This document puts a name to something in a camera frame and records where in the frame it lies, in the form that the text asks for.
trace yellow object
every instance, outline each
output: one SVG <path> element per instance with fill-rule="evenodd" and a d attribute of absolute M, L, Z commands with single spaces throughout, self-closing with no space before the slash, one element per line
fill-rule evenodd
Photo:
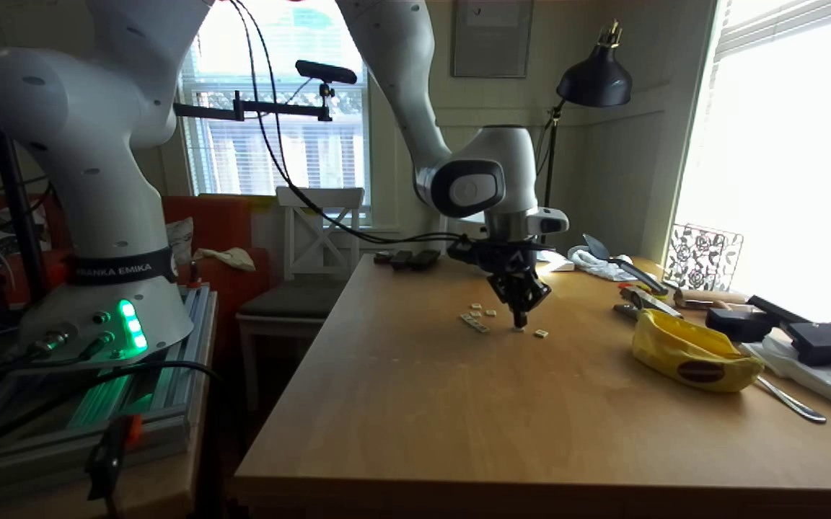
<path fill-rule="evenodd" d="M 641 311 L 632 354 L 654 373 L 704 392 L 742 392 L 760 363 L 727 334 L 661 311 Z"/>

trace desk lamp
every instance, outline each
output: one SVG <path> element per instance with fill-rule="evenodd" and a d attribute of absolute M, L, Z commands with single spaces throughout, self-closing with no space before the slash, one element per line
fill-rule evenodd
<path fill-rule="evenodd" d="M 554 153 L 556 153 L 556 124 L 563 105 L 582 108 L 619 108 L 628 101 L 632 79 L 613 62 L 613 49 L 619 46 L 619 24 L 613 21 L 593 44 L 592 56 L 582 65 L 573 65 L 563 73 L 556 83 L 559 101 L 550 108 L 550 119 L 546 124 L 548 138 L 548 179 L 541 190 L 541 207 L 550 207 L 550 181 L 554 181 Z"/>

